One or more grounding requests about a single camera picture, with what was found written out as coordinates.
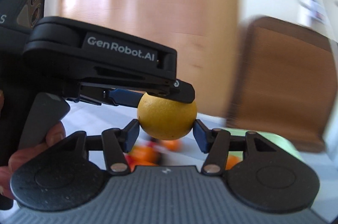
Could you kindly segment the person left hand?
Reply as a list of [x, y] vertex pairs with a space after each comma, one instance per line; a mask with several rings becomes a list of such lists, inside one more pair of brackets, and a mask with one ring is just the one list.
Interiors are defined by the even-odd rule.
[[65, 138], [64, 99], [1, 91], [1, 202], [14, 200], [10, 180], [23, 164]]

